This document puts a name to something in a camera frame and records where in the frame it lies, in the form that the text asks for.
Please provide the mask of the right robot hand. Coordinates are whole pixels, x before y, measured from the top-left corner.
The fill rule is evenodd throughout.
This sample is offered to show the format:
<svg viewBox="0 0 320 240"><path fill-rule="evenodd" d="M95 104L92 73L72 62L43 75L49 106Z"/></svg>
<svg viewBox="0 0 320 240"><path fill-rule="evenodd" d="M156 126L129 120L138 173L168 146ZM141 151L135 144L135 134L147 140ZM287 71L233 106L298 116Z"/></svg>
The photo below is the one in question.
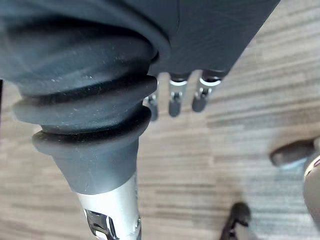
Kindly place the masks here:
<svg viewBox="0 0 320 240"><path fill-rule="evenodd" d="M139 240L143 100L163 72L226 76L276 0L3 0L0 77L21 94L18 120L41 126L98 239Z"/></svg>

